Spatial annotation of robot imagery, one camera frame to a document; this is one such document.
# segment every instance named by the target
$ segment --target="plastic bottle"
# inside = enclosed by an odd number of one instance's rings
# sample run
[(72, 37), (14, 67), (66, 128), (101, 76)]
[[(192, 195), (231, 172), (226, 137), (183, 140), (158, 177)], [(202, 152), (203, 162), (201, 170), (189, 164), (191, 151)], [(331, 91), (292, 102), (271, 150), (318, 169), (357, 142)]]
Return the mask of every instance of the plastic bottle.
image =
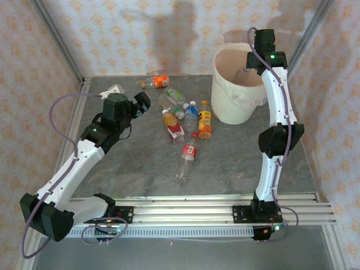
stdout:
[(165, 88), (165, 94), (168, 95), (168, 97), (174, 101), (174, 103), (179, 106), (182, 107), (185, 104), (185, 98), (184, 96), (177, 91), (174, 87), (166, 87)]
[(199, 138), (208, 139), (212, 136), (212, 111), (206, 100), (201, 102), (199, 110)]
[(163, 109), (173, 113), (177, 119), (184, 118), (185, 113), (176, 106), (176, 104), (168, 97), (166, 93), (161, 94), (157, 100)]
[(168, 129), (173, 143), (180, 143), (184, 141), (184, 130), (182, 129), (175, 115), (173, 115), (168, 110), (163, 110), (163, 122)]
[(185, 109), (185, 130), (188, 132), (194, 132), (197, 128), (197, 119), (199, 114), (199, 111), (196, 108), (196, 102), (191, 101), (190, 105), (185, 103), (183, 108)]
[(160, 88), (160, 87), (166, 87), (169, 85), (169, 77), (164, 76), (157, 76), (157, 77), (151, 77), (147, 78), (146, 80), (142, 80), (140, 82), (142, 88)]
[(177, 181), (185, 182), (188, 179), (188, 176), (191, 172), (192, 163), (195, 160), (197, 152), (196, 138), (197, 133), (193, 132), (191, 134), (191, 139), (182, 150), (181, 158), (177, 163), (177, 172), (175, 175)]

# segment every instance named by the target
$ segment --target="patterned wallpaper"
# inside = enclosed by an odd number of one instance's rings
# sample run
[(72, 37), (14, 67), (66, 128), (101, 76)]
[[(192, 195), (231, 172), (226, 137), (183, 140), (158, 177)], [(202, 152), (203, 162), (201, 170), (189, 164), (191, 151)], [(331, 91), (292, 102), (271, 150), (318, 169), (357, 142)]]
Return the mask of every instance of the patterned wallpaper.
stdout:
[[(49, 107), (79, 86), (29, 0), (1, 1), (0, 18), (0, 269), (14, 269), (25, 224), (20, 198), (52, 177), (62, 142)], [(54, 112), (62, 131), (73, 103)]]
[(289, 59), (320, 0), (43, 0), (84, 76), (211, 74), (224, 42), (275, 28)]
[(360, 5), (335, 1), (291, 78), (303, 145), (360, 269)]

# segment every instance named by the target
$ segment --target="blue label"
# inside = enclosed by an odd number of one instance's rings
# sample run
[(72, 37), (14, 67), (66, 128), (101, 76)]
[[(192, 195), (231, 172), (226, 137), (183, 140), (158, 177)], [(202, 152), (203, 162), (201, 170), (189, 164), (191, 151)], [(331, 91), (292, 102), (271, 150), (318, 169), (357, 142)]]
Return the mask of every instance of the blue label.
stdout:
[(199, 112), (194, 105), (189, 105), (186, 108), (185, 114), (195, 114), (197, 116), (199, 114)]

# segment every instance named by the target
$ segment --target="white bottle cap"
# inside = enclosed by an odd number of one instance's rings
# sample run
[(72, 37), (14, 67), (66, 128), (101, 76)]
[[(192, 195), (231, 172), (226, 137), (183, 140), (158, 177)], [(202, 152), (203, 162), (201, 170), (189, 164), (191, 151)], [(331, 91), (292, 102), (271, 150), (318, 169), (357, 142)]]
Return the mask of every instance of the white bottle cap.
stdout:
[(178, 111), (176, 114), (175, 114), (176, 118), (181, 120), (184, 118), (185, 116), (185, 113), (183, 111)]

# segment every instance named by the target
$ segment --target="gray marble surface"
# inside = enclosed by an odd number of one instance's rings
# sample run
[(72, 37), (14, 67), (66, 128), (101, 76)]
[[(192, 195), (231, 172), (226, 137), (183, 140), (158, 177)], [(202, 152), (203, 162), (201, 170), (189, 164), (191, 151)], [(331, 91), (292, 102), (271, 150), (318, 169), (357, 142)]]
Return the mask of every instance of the gray marble surface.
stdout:
[[(106, 91), (119, 83), (131, 99), (141, 91), (143, 77), (93, 78), (90, 93)], [(210, 101), (212, 76), (173, 76), (171, 82), (187, 101)], [(198, 140), (198, 153), (190, 179), (174, 180), (175, 168), (183, 145), (174, 145), (162, 122), (161, 107), (156, 98), (163, 90), (149, 89), (151, 108), (132, 121), (132, 134), (119, 141), (96, 164), (77, 188), (75, 197), (90, 197), (102, 192), (113, 198), (126, 196), (172, 196), (210, 194), (252, 194), (256, 189), (262, 166), (258, 148), (259, 133), (269, 124), (268, 106), (257, 107), (251, 118), (240, 125), (227, 125), (213, 120), (213, 135)], [(80, 123), (78, 137), (92, 118), (102, 111), (102, 101), (88, 98)], [(121, 137), (126, 137), (126, 130)], [(279, 193), (314, 192), (311, 172), (298, 143), (290, 153), (280, 177)]]

